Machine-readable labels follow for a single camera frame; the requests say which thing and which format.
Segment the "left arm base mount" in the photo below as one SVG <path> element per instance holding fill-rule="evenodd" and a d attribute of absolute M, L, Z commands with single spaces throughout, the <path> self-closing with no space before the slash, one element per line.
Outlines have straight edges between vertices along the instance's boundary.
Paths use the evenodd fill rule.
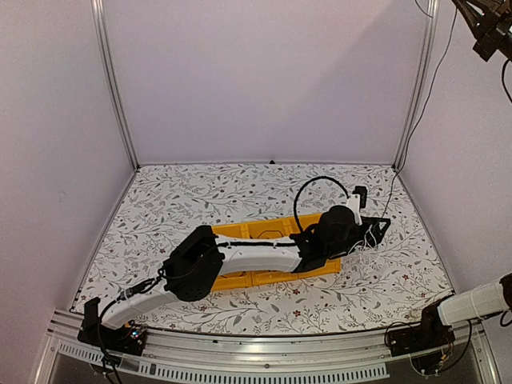
<path fill-rule="evenodd" d="M 93 298 L 84 305 L 78 340 L 101 350 L 142 356 L 147 340 L 146 328 L 133 320 L 113 329 L 107 327 L 106 312 L 117 302 L 113 300 L 100 310 L 100 301 L 100 298 Z"/>

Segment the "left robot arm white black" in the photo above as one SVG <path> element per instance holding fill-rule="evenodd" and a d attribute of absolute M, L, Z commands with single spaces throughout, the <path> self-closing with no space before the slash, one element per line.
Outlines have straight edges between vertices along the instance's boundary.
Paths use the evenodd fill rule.
<path fill-rule="evenodd" d="M 199 226 L 173 250 L 155 277 L 121 291 L 105 306 L 100 298 L 86 302 L 81 328 L 100 346 L 111 347 L 124 324 L 167 303 L 199 301 L 220 276 L 318 270 L 356 246 L 379 245 L 390 224 L 388 218 L 365 217 L 348 206 L 333 206 L 315 223 L 280 238 L 233 238 L 216 234 L 212 226 Z"/>

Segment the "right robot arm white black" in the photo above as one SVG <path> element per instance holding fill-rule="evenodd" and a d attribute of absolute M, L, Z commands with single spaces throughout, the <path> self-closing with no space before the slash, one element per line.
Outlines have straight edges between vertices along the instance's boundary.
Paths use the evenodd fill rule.
<path fill-rule="evenodd" d="M 473 52 L 448 2 L 438 32 L 445 59 L 406 177 L 457 291 L 444 322 L 482 318 L 511 302 L 511 66 Z"/>

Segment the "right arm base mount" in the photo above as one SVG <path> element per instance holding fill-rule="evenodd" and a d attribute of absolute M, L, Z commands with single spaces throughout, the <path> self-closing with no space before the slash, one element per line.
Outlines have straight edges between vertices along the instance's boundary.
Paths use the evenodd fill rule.
<path fill-rule="evenodd" d="M 393 322 L 384 333 L 384 344 L 393 357 L 448 346 L 454 341 L 452 328 L 443 325 L 423 326 L 421 323 Z"/>

